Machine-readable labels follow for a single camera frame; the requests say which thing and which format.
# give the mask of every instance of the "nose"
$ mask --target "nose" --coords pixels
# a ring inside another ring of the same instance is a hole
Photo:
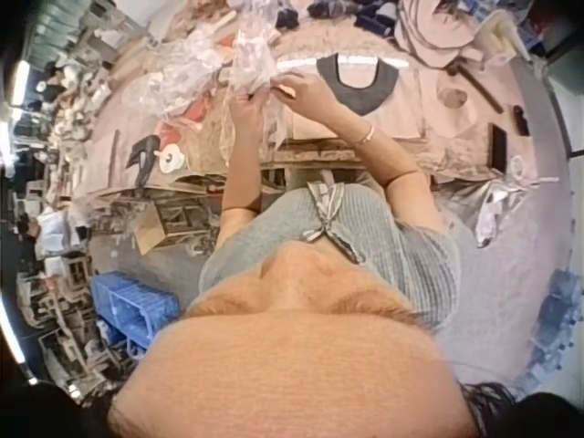
[[[272,298],[270,309],[306,308],[306,296],[323,263],[320,258],[310,244],[287,242],[264,261],[260,278]]]

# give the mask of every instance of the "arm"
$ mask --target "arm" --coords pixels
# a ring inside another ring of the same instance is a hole
[[[294,112],[327,126],[348,144],[357,145],[355,153],[383,188],[397,220],[445,233],[428,179],[400,144],[377,128],[369,141],[360,144],[371,125],[341,105],[326,82],[316,75],[291,72],[275,78],[272,86],[276,97]],[[295,97],[280,86],[292,89]]]
[[[262,90],[251,99],[246,94],[234,96],[229,103],[235,125],[235,143],[227,171],[217,248],[254,220],[262,208],[259,144],[262,142],[262,107],[266,98],[267,92]]]

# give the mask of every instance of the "bracelet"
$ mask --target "bracelet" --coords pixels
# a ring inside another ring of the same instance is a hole
[[[363,144],[371,141],[374,133],[375,133],[375,127],[373,125],[371,125],[371,129],[369,130],[369,133],[365,136],[365,138],[363,140],[361,140],[357,143],[353,143],[352,144],[353,148],[357,148],[358,146],[362,146]]]

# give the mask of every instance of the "eyebrow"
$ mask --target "eyebrow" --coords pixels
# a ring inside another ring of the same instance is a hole
[[[422,320],[423,312],[415,312],[408,308],[390,304],[385,299],[381,299],[378,293],[369,291],[343,297],[320,313],[331,315],[373,315],[418,329],[428,329]]]
[[[221,295],[209,297],[189,308],[181,319],[251,315],[263,312],[237,297]],[[378,292],[362,291],[342,297],[314,313],[322,315],[372,315],[390,319],[401,324],[428,330],[423,322],[424,312],[415,312],[396,306],[380,296]]]
[[[191,306],[181,319],[215,317],[229,315],[250,315],[259,313],[261,310],[254,309],[247,301],[236,297],[220,295],[217,297],[204,298],[199,303]]]

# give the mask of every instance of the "hand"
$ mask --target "hand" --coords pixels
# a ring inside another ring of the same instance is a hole
[[[235,136],[262,140],[264,131],[263,108],[269,96],[269,88],[259,89],[254,96],[236,93],[229,101],[229,112],[235,126]]]
[[[275,76],[271,80],[272,93],[296,114],[329,125],[341,104],[329,85],[317,75],[292,70]],[[280,86],[292,89],[294,96]]]

